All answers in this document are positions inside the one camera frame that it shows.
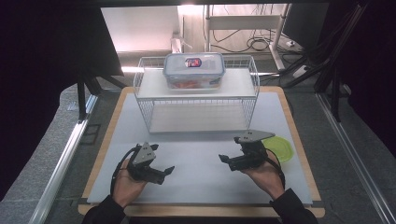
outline aluminum frame rail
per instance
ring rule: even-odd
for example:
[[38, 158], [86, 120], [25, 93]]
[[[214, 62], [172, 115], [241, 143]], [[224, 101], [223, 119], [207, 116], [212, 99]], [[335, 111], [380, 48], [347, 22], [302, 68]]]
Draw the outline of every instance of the aluminum frame rail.
[[335, 117], [332, 115], [332, 111], [329, 109], [330, 104], [327, 101], [325, 93], [317, 93], [316, 96], [318, 97], [320, 105], [325, 112], [330, 124], [332, 125], [335, 134], [337, 135], [341, 145], [343, 146], [343, 149], [347, 157], [349, 158], [350, 163], [355, 169], [359, 180], [361, 181], [364, 189], [370, 197], [370, 200], [372, 201], [375, 210], [379, 214], [382, 223], [395, 224], [396, 219], [391, 211], [391, 208], [389, 207], [387, 200], [382, 194], [381, 189], [372, 179], [356, 148], [353, 146], [352, 142], [347, 136], [347, 132], [344, 130], [342, 124], [340, 122], [337, 122]]
[[81, 122], [77, 123], [73, 132], [71, 133], [69, 140], [64, 148], [64, 152], [52, 173], [49, 183], [47, 184], [44, 192], [38, 201], [37, 207], [30, 218], [29, 224], [39, 224], [44, 223], [52, 204], [55, 200], [56, 194], [64, 180], [64, 176], [67, 172], [69, 164], [73, 159], [73, 155], [78, 147], [79, 140], [83, 135], [85, 128], [87, 127], [88, 120], [91, 116], [93, 108], [97, 101], [97, 96], [91, 95], [86, 104], [87, 117]]

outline white board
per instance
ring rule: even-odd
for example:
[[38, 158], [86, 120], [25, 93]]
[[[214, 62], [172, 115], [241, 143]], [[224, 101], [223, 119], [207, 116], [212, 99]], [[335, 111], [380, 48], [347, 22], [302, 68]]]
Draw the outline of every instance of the white board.
[[[294, 156], [283, 162], [286, 188], [304, 204], [312, 204], [302, 165], [277, 93], [259, 94], [250, 129], [275, 133], [290, 141]], [[103, 166], [93, 184], [88, 203], [101, 202], [110, 192], [111, 176], [120, 159], [136, 144], [159, 144], [151, 167], [176, 166], [162, 185], [148, 183], [136, 203], [156, 204], [269, 204], [270, 196], [240, 172], [232, 172], [219, 154], [241, 156], [233, 138], [240, 133], [149, 133], [134, 94], [127, 95]]]

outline sleeve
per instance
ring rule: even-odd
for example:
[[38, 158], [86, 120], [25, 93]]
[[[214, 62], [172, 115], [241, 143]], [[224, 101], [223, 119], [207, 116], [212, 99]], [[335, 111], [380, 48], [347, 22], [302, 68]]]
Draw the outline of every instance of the sleeve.
[[318, 224], [314, 214], [304, 208], [303, 203], [292, 189], [286, 190], [270, 204], [280, 215], [284, 224]]
[[120, 224], [124, 218], [123, 208], [108, 195], [98, 206], [88, 211], [82, 224]]

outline wall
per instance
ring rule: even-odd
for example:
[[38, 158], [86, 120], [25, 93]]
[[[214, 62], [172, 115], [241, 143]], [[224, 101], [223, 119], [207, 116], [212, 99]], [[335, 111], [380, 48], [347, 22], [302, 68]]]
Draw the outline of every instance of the wall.
[[102, 8], [117, 52], [170, 50], [173, 33], [179, 33], [177, 7]]

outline green disc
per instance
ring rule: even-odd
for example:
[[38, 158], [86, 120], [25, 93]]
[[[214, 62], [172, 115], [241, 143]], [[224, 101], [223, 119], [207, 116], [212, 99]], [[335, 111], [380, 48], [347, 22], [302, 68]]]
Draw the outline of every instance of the green disc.
[[274, 136], [262, 140], [264, 146], [273, 151], [279, 161], [288, 161], [293, 157], [293, 149], [288, 140]]

